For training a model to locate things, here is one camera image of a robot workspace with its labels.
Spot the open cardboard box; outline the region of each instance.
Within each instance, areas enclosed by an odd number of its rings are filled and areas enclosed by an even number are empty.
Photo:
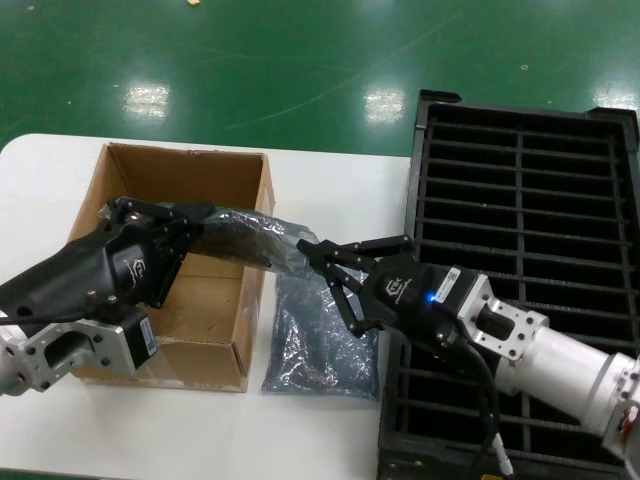
[[[94,230],[108,199],[195,203],[271,215],[265,155],[108,144],[69,240]],[[160,310],[147,308],[158,352],[134,377],[85,367],[91,383],[246,391],[264,272],[189,254]]]

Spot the metal bracket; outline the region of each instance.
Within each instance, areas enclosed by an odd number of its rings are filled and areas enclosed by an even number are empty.
[[[513,321],[514,328],[505,340],[489,335],[477,327],[476,319],[485,305],[493,313]],[[519,360],[533,339],[536,330],[540,326],[549,325],[549,318],[541,313],[520,310],[498,300],[493,295],[489,278],[486,275],[478,276],[458,312],[458,320],[462,322],[473,342],[509,360]]]

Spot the green floor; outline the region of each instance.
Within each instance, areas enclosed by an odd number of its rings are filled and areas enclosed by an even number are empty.
[[[640,2],[0,0],[0,61],[0,146],[46,132],[406,156],[421,88],[637,109]]]

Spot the black cable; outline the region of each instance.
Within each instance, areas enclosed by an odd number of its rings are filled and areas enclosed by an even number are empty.
[[[479,394],[481,398],[486,396],[488,400],[488,405],[486,409],[480,408],[481,416],[485,417],[484,423],[486,424],[487,434],[480,446],[480,450],[476,453],[473,460],[467,467],[467,471],[465,473],[465,477],[468,479],[472,479],[474,470],[477,468],[478,464],[482,461],[482,458],[486,454],[487,450],[491,446],[493,439],[499,432],[500,428],[500,403],[498,399],[498,391],[495,386],[495,382],[493,379],[493,374],[485,362],[484,358],[478,353],[478,351],[470,345],[468,342],[464,341],[459,344],[461,347],[461,351],[465,353],[467,358],[471,361],[471,363],[476,367],[477,373],[479,374],[480,381],[480,391]]]

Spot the gray plastic bag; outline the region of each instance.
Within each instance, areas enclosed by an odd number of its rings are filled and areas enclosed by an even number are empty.
[[[353,272],[362,281],[364,274]],[[278,275],[271,361],[262,390],[379,398],[378,332],[347,330],[324,278]],[[361,309],[348,296],[356,316]]]

